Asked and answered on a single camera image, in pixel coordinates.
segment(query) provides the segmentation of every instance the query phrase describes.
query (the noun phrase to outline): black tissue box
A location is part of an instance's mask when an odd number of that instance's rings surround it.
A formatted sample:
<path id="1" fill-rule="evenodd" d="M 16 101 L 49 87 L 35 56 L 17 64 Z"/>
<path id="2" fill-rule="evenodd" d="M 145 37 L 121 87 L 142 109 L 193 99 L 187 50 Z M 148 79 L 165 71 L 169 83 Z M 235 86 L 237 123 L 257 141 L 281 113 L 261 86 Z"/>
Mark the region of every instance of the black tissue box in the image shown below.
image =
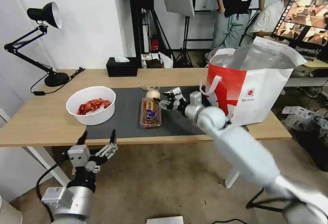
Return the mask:
<path id="1" fill-rule="evenodd" d="M 137 76 L 138 64 L 136 57 L 127 57 L 130 61 L 121 63 L 115 62 L 113 57 L 110 57 L 107 64 L 107 72 L 109 77 L 127 77 Z"/>

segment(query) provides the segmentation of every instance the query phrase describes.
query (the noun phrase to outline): computer screen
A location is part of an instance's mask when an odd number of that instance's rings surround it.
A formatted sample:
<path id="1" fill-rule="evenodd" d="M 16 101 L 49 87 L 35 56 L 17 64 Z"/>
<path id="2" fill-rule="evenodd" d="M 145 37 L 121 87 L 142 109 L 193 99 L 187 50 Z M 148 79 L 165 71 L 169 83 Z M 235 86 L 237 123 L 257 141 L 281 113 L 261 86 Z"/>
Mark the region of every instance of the computer screen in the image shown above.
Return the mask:
<path id="1" fill-rule="evenodd" d="M 328 42 L 328 0 L 290 0 L 272 36 L 325 46 Z"/>

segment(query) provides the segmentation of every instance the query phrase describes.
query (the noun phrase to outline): red and white bag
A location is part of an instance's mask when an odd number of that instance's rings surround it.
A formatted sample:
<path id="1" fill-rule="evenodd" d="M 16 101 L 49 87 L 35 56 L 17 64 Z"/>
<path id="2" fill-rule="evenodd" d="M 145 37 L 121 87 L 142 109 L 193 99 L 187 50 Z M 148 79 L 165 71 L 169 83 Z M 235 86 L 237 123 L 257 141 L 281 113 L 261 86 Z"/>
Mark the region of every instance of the red and white bag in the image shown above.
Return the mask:
<path id="1" fill-rule="evenodd" d="M 262 122 L 293 69 L 305 63 L 289 46 L 257 37 L 237 50 L 217 50 L 208 66 L 205 92 L 200 91 L 233 124 Z"/>

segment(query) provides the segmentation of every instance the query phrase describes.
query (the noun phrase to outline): man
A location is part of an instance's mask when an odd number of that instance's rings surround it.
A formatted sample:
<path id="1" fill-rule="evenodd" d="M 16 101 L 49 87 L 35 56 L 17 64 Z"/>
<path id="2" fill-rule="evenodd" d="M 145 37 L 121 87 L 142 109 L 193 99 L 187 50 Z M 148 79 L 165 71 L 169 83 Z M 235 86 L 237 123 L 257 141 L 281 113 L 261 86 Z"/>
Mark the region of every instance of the man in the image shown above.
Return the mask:
<path id="1" fill-rule="evenodd" d="M 214 26 L 211 50 L 238 48 L 240 39 L 250 18 L 248 8 L 251 1 L 217 0 L 219 14 Z M 265 0 L 259 0 L 260 10 L 264 10 L 264 2 Z"/>
<path id="2" fill-rule="evenodd" d="M 290 0 L 280 0 L 268 6 L 260 13 L 250 31 L 253 33 L 254 37 L 264 37 L 272 34 L 289 1 Z"/>

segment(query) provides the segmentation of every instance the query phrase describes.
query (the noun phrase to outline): robotic hand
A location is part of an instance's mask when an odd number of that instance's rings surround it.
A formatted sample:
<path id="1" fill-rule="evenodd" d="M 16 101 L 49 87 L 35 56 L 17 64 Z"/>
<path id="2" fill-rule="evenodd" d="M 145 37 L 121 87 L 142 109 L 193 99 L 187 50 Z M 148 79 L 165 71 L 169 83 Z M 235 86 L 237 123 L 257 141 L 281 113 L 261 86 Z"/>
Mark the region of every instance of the robotic hand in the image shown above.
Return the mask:
<path id="1" fill-rule="evenodd" d="M 55 224 L 87 223 L 92 208 L 91 196 L 96 190 L 96 173 L 118 149 L 113 130 L 109 144 L 95 155 L 90 155 L 84 144 L 86 135 L 87 132 L 67 152 L 73 165 L 74 179 L 66 187 L 49 187 L 41 199 L 51 209 Z"/>
<path id="2" fill-rule="evenodd" d="M 213 138 L 221 154 L 243 177 L 266 191 L 290 199 L 283 210 L 289 224 L 327 224 L 328 198 L 316 190 L 301 188 L 284 178 L 271 153 L 242 127 L 232 125 L 223 110 L 204 107 L 202 94 L 190 94 L 186 103 L 180 88 L 164 93 L 168 100 L 155 99 L 165 110 L 178 110 Z"/>

